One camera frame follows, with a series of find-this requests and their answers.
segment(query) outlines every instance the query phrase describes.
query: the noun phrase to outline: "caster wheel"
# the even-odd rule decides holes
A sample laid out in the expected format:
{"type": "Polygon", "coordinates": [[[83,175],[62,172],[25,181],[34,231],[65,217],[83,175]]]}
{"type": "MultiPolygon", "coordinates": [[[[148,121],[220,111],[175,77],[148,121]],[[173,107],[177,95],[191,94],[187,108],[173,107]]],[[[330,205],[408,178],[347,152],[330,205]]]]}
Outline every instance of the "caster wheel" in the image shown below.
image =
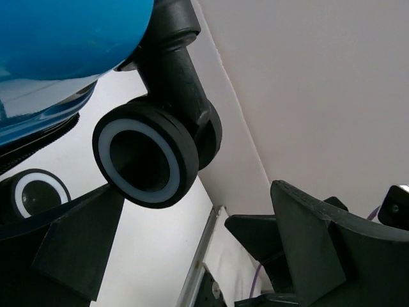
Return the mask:
{"type": "Polygon", "coordinates": [[[212,114],[210,121],[204,128],[203,134],[197,142],[199,154],[199,170],[207,167],[220,150],[222,144],[222,122],[216,108],[209,102],[212,114]]]}
{"type": "Polygon", "coordinates": [[[199,159],[189,132],[149,104],[124,104],[101,118],[93,151],[105,179],[143,207],[174,205],[197,177],[199,159]]]}
{"type": "Polygon", "coordinates": [[[22,171],[0,183],[0,220],[10,224],[71,200],[65,184],[42,169],[22,171]]]}

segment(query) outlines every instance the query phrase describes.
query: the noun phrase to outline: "purple cable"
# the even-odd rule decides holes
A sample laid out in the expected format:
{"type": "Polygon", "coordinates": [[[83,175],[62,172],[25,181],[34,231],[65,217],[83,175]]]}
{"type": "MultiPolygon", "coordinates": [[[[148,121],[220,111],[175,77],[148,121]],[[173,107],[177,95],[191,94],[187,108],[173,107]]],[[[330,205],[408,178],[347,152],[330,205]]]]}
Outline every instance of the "purple cable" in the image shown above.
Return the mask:
{"type": "Polygon", "coordinates": [[[379,206],[379,207],[377,207],[375,210],[373,210],[372,212],[371,212],[371,214],[370,215],[368,215],[368,220],[370,220],[370,221],[372,221],[375,217],[376,217],[376,215],[378,214],[378,211],[379,211],[379,208],[380,208],[381,206],[379,206]]]}
{"type": "Polygon", "coordinates": [[[256,273],[254,274],[254,279],[253,279],[253,284],[251,285],[251,289],[250,289],[250,299],[253,297],[253,293],[254,293],[254,289],[256,288],[256,283],[257,283],[257,277],[258,274],[260,273],[262,265],[259,264],[257,269],[256,269],[256,273]]]}

